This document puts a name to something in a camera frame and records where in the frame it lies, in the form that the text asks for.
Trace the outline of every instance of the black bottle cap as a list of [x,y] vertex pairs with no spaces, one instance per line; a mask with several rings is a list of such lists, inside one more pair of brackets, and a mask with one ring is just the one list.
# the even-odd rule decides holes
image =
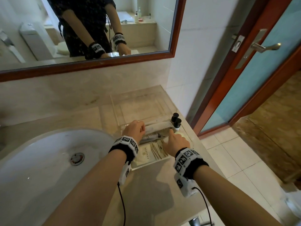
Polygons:
[[177,118],[177,119],[175,120],[173,126],[174,126],[175,128],[179,128],[179,127],[181,126],[181,122],[182,122],[182,120],[181,120],[180,118]]
[[178,113],[174,113],[172,118],[171,118],[171,122],[175,122],[175,120],[179,117],[179,114]]

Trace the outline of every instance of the wooden mirror frame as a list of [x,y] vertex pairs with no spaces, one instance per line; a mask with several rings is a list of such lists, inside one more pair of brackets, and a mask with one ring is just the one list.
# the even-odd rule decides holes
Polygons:
[[175,50],[178,44],[184,8],[186,0],[177,0],[176,16],[174,18],[174,26],[172,29],[171,43],[169,51],[158,51],[154,53],[137,54],[126,57],[116,57],[114,59],[98,59],[88,61],[78,61],[74,63],[53,64],[37,67],[29,67],[23,69],[0,71],[0,82],[33,78],[51,74],[60,74],[80,70],[88,70],[102,67],[111,67],[116,65],[131,64],[145,62],[151,60],[169,59],[175,57]]

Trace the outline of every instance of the toilet tank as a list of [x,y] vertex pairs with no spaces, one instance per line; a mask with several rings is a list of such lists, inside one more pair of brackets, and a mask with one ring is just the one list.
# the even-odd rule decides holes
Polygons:
[[22,23],[19,32],[38,61],[53,59],[55,45],[42,24]]

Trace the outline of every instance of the backsplash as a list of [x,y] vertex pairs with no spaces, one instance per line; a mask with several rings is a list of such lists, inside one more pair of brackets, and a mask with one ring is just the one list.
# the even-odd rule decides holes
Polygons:
[[167,85],[171,59],[0,83],[0,124],[94,107],[104,96]]

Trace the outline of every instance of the toilet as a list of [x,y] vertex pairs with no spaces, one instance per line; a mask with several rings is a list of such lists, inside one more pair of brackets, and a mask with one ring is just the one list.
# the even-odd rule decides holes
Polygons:
[[66,43],[62,42],[59,47],[56,46],[39,22],[22,23],[19,32],[38,61],[68,57],[70,55],[67,46],[64,46]]

